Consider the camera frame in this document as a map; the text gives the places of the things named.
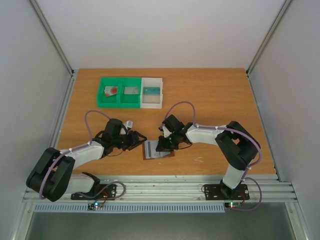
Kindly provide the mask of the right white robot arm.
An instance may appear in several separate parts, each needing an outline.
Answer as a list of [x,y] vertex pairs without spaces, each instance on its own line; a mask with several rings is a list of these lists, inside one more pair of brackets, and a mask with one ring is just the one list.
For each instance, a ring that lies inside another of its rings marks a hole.
[[210,126],[189,122],[183,124],[174,115],[160,125],[157,152],[178,150],[180,144],[209,144],[218,146],[228,162],[218,191],[223,199],[234,197],[249,169],[262,158],[260,144],[237,121],[227,125]]

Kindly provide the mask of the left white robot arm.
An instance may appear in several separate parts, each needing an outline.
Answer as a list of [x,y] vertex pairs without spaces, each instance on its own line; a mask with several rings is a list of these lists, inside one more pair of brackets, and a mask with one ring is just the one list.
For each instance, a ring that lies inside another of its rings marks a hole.
[[102,194],[100,179],[83,172],[80,180],[72,178],[73,170],[88,162],[110,156],[114,149],[130,151],[147,140],[132,130],[132,122],[123,123],[111,118],[105,129],[89,142],[69,149],[47,148],[26,180],[26,186],[39,194],[40,199],[51,202],[64,194],[78,194],[86,199],[96,199]]

